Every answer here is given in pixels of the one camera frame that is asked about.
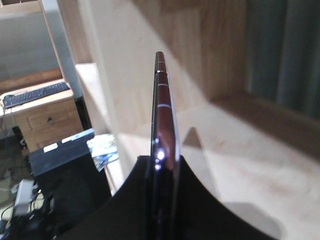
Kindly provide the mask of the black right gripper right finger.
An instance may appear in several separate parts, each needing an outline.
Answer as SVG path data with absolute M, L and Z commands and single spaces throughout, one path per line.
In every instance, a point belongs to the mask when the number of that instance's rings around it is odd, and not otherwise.
M 231 212 L 200 182 L 183 156 L 175 217 L 176 240 L 272 240 Z

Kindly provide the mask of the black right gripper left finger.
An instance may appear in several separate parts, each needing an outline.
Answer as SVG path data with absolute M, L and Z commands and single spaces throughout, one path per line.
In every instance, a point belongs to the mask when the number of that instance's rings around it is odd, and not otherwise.
M 142 155 L 116 194 L 60 240 L 146 240 L 145 174 L 149 156 Z

